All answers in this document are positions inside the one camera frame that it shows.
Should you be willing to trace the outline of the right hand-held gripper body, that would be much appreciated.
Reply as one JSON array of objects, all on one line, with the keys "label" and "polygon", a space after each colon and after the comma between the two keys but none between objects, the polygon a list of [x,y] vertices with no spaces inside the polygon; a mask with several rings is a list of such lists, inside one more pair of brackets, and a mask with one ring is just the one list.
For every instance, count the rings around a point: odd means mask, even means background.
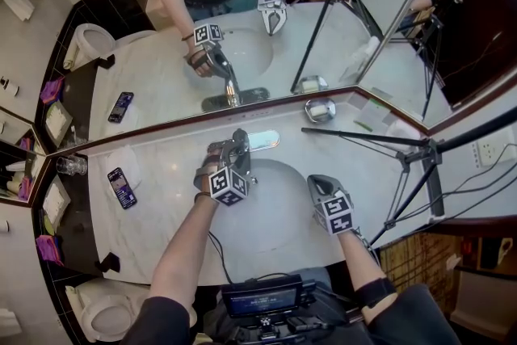
[{"label": "right hand-held gripper body", "polygon": [[315,204],[313,217],[329,235],[341,234],[354,227],[354,209],[345,193]]}]

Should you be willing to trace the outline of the chrome faucet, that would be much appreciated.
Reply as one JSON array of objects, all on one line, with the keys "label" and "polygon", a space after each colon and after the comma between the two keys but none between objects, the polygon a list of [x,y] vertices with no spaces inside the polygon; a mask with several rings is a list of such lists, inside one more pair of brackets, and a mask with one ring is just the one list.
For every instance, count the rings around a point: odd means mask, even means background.
[{"label": "chrome faucet", "polygon": [[[250,154],[255,151],[265,150],[265,149],[271,149],[276,147],[280,143],[280,134],[276,132],[275,130],[267,130],[260,133],[251,133],[248,134],[246,131],[244,131],[241,128],[238,128],[234,131],[231,138],[227,140],[235,140],[239,141],[240,143],[248,142],[250,144]],[[215,148],[221,148],[223,143],[227,140],[223,141],[216,141],[211,143],[207,151],[209,151],[210,147]]]}]

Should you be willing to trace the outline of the person's right forearm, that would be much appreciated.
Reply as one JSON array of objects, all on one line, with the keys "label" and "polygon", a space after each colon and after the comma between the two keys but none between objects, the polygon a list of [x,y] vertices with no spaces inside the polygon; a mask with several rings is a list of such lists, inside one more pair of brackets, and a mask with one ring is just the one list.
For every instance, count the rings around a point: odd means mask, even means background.
[{"label": "person's right forearm", "polygon": [[[364,285],[379,279],[385,279],[375,259],[368,253],[363,242],[351,231],[338,235],[339,243],[347,263],[354,292],[358,292]],[[385,296],[373,307],[364,306],[361,309],[364,321],[369,325],[380,313],[390,307],[397,299],[397,293]]]}]

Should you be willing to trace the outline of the white oval sink basin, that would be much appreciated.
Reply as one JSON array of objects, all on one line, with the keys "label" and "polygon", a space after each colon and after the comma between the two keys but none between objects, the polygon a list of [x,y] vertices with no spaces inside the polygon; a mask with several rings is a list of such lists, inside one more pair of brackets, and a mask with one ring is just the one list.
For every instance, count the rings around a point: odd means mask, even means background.
[{"label": "white oval sink basin", "polygon": [[227,252],[267,253],[296,241],[313,222],[306,179],[286,163],[255,159],[249,196],[217,209],[211,231]]}]

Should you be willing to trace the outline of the metal soap dish with soap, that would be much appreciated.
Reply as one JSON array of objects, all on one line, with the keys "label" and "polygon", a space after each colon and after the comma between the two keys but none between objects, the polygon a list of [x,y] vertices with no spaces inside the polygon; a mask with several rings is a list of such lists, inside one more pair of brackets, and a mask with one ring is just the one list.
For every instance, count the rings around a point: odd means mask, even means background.
[{"label": "metal soap dish with soap", "polygon": [[330,98],[310,99],[305,104],[305,113],[314,124],[329,122],[336,115],[335,102]]}]

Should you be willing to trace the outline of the black armband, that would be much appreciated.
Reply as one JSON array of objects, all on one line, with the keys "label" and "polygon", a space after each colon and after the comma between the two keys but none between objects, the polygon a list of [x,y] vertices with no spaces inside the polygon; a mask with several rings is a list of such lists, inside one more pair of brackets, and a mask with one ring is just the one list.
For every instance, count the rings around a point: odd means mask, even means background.
[{"label": "black armband", "polygon": [[360,308],[374,308],[389,295],[396,293],[394,285],[388,278],[378,278],[355,291],[355,299]]}]

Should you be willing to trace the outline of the white plastic packet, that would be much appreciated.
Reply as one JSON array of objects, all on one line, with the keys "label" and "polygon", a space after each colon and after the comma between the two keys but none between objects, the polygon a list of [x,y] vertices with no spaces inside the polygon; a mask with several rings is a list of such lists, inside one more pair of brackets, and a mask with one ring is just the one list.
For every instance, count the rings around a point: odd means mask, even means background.
[{"label": "white plastic packet", "polygon": [[395,120],[392,122],[386,131],[386,136],[418,141],[422,138],[421,133],[412,125],[407,124],[404,120]]}]

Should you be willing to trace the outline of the black tripod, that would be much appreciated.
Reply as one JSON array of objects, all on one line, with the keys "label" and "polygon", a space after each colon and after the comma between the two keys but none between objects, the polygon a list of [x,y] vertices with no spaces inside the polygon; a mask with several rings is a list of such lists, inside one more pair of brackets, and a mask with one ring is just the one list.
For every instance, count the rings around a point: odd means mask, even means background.
[{"label": "black tripod", "polygon": [[[303,127],[301,131],[308,134],[320,134],[331,137],[339,137],[373,151],[376,151],[379,146],[385,147],[388,144],[408,145],[415,148],[414,151],[407,154],[401,151],[395,151],[393,154],[389,155],[391,158],[394,158],[401,163],[402,172],[399,177],[395,195],[392,201],[392,207],[389,211],[387,219],[385,220],[383,226],[380,228],[379,233],[377,233],[370,241],[370,243],[373,244],[377,242],[377,240],[379,240],[387,231],[394,228],[397,223],[409,220],[412,217],[416,217],[417,215],[427,210],[432,212],[431,223],[417,229],[418,232],[428,230],[436,225],[440,225],[443,222],[449,221],[450,219],[445,216],[443,200],[448,196],[455,196],[463,193],[467,194],[467,190],[463,191],[458,188],[447,193],[441,193],[435,198],[431,199],[431,201],[425,204],[424,207],[419,208],[416,212],[404,214],[404,211],[409,207],[414,197],[419,193],[423,186],[435,180],[433,175],[437,172],[437,166],[442,163],[442,154],[454,149],[458,149],[461,146],[470,144],[478,139],[487,137],[491,133],[496,133],[497,131],[510,126],[516,121],[517,107],[514,107],[511,110],[493,118],[492,120],[460,134],[457,137],[440,142],[434,141],[430,138],[415,140],[374,134],[351,133],[322,128]],[[426,162],[427,168],[407,198],[404,201],[400,201],[400,198],[403,196],[404,190],[406,188],[406,185],[403,183],[403,179],[409,175],[411,164],[414,162]]]}]

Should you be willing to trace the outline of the white paper towel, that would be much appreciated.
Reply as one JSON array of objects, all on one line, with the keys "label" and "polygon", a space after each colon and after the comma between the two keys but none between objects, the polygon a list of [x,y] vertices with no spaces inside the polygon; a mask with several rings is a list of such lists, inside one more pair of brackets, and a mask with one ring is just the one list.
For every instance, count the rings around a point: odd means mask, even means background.
[{"label": "white paper towel", "polygon": [[107,156],[107,173],[112,172],[118,167],[128,180],[128,185],[135,190],[142,180],[141,169],[137,161],[137,156],[129,145],[118,148]]}]

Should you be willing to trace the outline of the white toilet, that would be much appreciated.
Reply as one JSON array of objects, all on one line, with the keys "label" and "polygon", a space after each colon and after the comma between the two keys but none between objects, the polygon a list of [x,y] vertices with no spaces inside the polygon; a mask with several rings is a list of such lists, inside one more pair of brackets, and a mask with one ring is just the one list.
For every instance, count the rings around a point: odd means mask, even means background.
[{"label": "white toilet", "polygon": [[149,296],[149,286],[94,278],[65,294],[86,339],[95,343],[117,342],[137,319]]}]

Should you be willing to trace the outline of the purple folded cloth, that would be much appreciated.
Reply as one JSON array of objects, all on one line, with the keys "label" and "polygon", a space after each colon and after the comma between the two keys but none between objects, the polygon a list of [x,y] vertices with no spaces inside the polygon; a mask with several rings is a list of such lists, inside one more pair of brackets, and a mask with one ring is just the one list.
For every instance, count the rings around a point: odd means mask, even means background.
[{"label": "purple folded cloth", "polygon": [[64,266],[59,241],[56,236],[40,235],[36,238],[36,247],[44,261],[55,263],[60,267]]}]

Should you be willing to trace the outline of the white folded towel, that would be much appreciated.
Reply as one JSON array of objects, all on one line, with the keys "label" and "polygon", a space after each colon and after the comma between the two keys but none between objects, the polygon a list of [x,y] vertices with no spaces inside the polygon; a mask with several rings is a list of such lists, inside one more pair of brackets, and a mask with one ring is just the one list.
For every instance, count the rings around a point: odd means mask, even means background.
[{"label": "white folded towel", "polygon": [[22,328],[14,312],[0,309],[0,338],[11,337],[22,332]]}]

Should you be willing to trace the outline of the large wall mirror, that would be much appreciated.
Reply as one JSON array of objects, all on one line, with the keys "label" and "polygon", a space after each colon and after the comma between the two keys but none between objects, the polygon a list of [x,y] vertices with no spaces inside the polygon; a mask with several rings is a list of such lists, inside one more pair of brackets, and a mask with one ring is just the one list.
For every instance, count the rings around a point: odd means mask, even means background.
[{"label": "large wall mirror", "polygon": [[[287,22],[269,36],[257,11],[216,17],[223,33],[222,51],[233,66],[241,91],[267,90],[269,99],[301,92],[301,81],[320,76],[332,90],[353,87],[367,73],[380,50],[364,61],[352,57],[371,37],[386,40],[409,0],[361,0],[360,8],[345,2],[299,2],[287,11]],[[359,17],[359,11],[365,17]],[[61,104],[69,127],[58,140],[46,129],[48,105],[40,90],[61,70],[68,34],[80,18],[93,17],[80,6],[70,17],[63,0],[38,0],[28,21],[19,20],[0,2],[0,76],[19,87],[16,96],[0,90],[0,112],[7,130],[15,121],[32,128],[47,154],[198,116],[222,112],[221,78],[199,78],[185,61],[186,48],[176,29],[165,28],[135,39],[113,53],[108,69],[84,61],[65,74]]]}]

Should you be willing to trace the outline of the black chest-mounted recorder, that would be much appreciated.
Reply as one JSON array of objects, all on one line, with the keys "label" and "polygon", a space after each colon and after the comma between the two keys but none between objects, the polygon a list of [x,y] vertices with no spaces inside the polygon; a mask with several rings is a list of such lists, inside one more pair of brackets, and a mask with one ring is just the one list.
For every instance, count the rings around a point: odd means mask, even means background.
[{"label": "black chest-mounted recorder", "polygon": [[299,275],[253,279],[222,287],[226,312],[236,328],[235,345],[295,345],[328,324],[307,313],[315,303],[316,283]]}]

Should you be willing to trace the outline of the white wall socket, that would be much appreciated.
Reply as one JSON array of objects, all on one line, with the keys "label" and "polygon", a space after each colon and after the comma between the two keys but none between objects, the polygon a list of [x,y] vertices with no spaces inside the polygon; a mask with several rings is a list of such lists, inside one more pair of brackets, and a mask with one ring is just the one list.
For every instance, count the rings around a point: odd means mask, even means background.
[{"label": "white wall socket", "polygon": [[511,127],[491,133],[472,143],[471,147],[476,168],[517,160],[517,141]]}]

